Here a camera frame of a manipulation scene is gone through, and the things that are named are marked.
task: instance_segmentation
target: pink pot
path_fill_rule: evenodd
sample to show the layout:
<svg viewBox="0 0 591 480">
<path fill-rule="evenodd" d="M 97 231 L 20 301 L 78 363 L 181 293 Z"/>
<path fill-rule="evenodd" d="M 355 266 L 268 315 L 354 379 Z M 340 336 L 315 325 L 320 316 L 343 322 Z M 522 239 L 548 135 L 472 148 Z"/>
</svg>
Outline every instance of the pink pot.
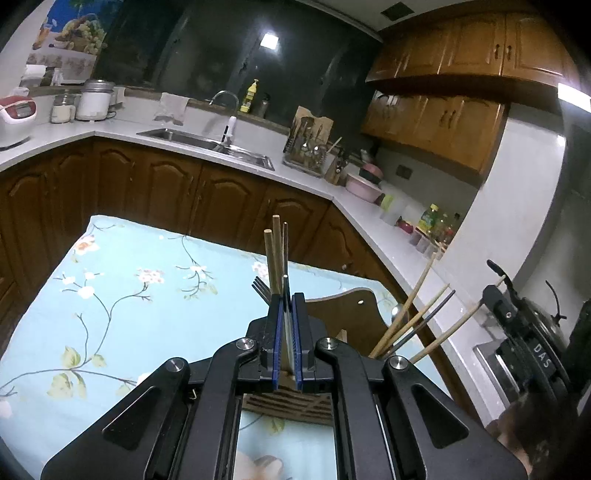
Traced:
<svg viewBox="0 0 591 480">
<path fill-rule="evenodd" d="M 353 195 L 373 203 L 382 194 L 382 190 L 368 180 L 349 173 L 345 188 Z"/>
</svg>

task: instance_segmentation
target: metal screw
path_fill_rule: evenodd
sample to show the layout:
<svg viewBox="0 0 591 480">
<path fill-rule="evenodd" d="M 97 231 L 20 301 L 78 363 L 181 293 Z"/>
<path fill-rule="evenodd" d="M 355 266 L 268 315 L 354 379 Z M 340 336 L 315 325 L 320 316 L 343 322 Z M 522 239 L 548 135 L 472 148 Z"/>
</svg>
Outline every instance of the metal screw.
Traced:
<svg viewBox="0 0 591 480">
<path fill-rule="evenodd" d="M 171 358 L 166 362 L 166 370 L 169 372 L 180 372 L 184 368 L 184 360 L 182 358 Z"/>
<path fill-rule="evenodd" d="M 408 366 L 408 360 L 403 356 L 394 355 L 390 357 L 390 366 L 395 370 L 404 370 Z"/>
<path fill-rule="evenodd" d="M 236 341 L 236 347 L 240 350 L 250 350 L 255 346 L 255 341 L 252 338 L 243 337 Z"/>
<path fill-rule="evenodd" d="M 331 337 L 324 337 L 318 341 L 320 342 L 320 347 L 322 347 L 324 350 L 334 350 L 339 346 L 337 340 Z"/>
</svg>

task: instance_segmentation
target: dish towel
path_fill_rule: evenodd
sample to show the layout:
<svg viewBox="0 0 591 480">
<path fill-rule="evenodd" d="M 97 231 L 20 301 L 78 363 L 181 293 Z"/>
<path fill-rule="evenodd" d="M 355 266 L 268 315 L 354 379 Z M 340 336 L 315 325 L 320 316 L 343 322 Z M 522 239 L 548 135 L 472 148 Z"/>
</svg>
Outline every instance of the dish towel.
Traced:
<svg viewBox="0 0 591 480">
<path fill-rule="evenodd" d="M 172 122 L 175 125 L 182 125 L 184 122 L 184 113 L 187 109 L 187 97 L 163 93 L 160 97 L 160 104 L 154 120 L 158 122 Z"/>
</svg>

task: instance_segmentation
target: cabinet door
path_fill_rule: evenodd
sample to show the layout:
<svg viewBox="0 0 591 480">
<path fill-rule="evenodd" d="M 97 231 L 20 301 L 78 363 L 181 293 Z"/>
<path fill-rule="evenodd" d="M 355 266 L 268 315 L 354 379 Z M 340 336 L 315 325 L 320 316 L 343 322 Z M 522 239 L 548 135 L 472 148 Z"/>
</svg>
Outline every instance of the cabinet door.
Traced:
<svg viewBox="0 0 591 480">
<path fill-rule="evenodd" d="M 187 233 L 202 162 L 151 148 L 143 150 L 134 187 L 139 221 Z"/>
<path fill-rule="evenodd" d="M 51 208 L 59 254 L 84 233 L 92 214 L 92 144 L 77 142 L 51 152 Z"/>
<path fill-rule="evenodd" d="M 419 96 L 394 96 L 386 107 L 386 131 L 383 137 L 398 140 L 407 135 L 416 119 L 419 105 Z"/>
<path fill-rule="evenodd" d="M 112 140 L 96 140 L 96 213 L 138 220 L 134 207 L 137 156 L 145 149 Z"/>
<path fill-rule="evenodd" d="M 410 133 L 399 135 L 398 141 L 438 153 L 447 135 L 451 110 L 451 101 L 447 97 L 421 96 Z"/>
<path fill-rule="evenodd" d="M 246 248 L 266 183 L 235 168 L 205 165 L 199 184 L 189 235 Z"/>
<path fill-rule="evenodd" d="M 504 49 L 504 14 L 458 18 L 439 73 L 500 75 Z"/>
<path fill-rule="evenodd" d="M 327 200 L 301 190 L 278 183 L 269 185 L 248 241 L 249 250 L 265 252 L 263 230 L 271 228 L 273 215 L 279 215 L 288 223 L 289 260 L 301 262 L 328 205 Z"/>
<path fill-rule="evenodd" d="M 441 23 L 413 31 L 406 42 L 398 77 L 438 74 L 451 28 L 451 23 Z"/>
<path fill-rule="evenodd" d="M 59 261 L 51 221 L 50 162 L 35 158 L 0 184 L 0 227 L 12 273 L 32 300 Z"/>
<path fill-rule="evenodd" d="M 398 69 L 404 58 L 407 36 L 399 34 L 388 39 L 375 59 L 367 76 L 366 82 L 396 78 Z"/>
<path fill-rule="evenodd" d="M 532 14 L 507 15 L 503 77 L 577 87 L 573 62 L 546 21 Z"/>
<path fill-rule="evenodd" d="M 500 103 L 456 97 L 445 127 L 447 140 L 441 154 L 476 172 L 488 166 L 499 134 L 504 107 Z"/>
<path fill-rule="evenodd" d="M 331 206 L 322 219 L 304 262 L 313 267 L 361 277 L 366 249 L 351 224 Z"/>
</svg>

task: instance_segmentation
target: ceiling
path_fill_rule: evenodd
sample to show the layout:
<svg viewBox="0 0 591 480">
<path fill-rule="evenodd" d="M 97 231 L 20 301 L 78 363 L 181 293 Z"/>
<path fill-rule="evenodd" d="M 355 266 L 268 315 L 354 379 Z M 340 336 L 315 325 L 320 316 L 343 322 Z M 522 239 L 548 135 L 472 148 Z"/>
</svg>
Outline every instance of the ceiling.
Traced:
<svg viewBox="0 0 591 480">
<path fill-rule="evenodd" d="M 406 20 L 418 14 L 445 7 L 451 4 L 459 4 L 466 0 L 402 0 L 415 13 L 408 15 L 396 22 L 392 22 L 381 14 L 382 11 L 391 7 L 399 0 L 316 0 L 318 3 L 338 10 L 341 13 L 367 25 L 373 30 L 394 25 L 397 22 Z"/>
</svg>

